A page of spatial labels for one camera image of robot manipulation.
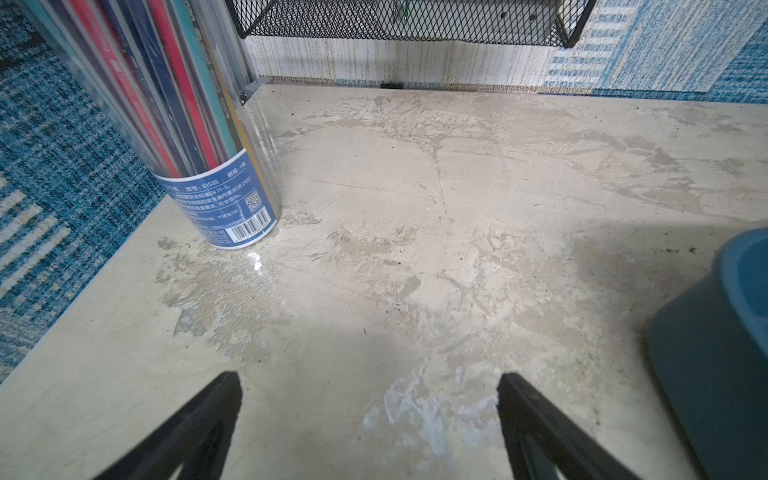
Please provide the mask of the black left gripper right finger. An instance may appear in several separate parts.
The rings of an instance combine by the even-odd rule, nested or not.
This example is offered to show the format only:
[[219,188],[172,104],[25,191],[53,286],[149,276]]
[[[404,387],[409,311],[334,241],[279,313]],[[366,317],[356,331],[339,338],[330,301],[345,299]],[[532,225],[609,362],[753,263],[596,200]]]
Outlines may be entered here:
[[497,392],[502,435],[516,479],[637,477],[520,374],[503,374]]

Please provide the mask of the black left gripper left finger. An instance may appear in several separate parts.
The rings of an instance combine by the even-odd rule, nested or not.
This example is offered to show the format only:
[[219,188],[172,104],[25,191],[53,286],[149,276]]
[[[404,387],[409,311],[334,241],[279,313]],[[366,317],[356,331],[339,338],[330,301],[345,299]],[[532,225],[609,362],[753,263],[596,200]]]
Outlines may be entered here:
[[219,479],[231,445],[243,392],[225,371],[99,479]]

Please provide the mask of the teal plastic storage box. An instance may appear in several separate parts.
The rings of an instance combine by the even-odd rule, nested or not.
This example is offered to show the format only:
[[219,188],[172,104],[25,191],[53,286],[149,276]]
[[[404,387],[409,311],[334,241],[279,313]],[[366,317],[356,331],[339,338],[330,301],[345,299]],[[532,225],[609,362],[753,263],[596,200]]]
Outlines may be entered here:
[[728,241],[646,332],[650,365],[709,479],[767,476],[767,231]]

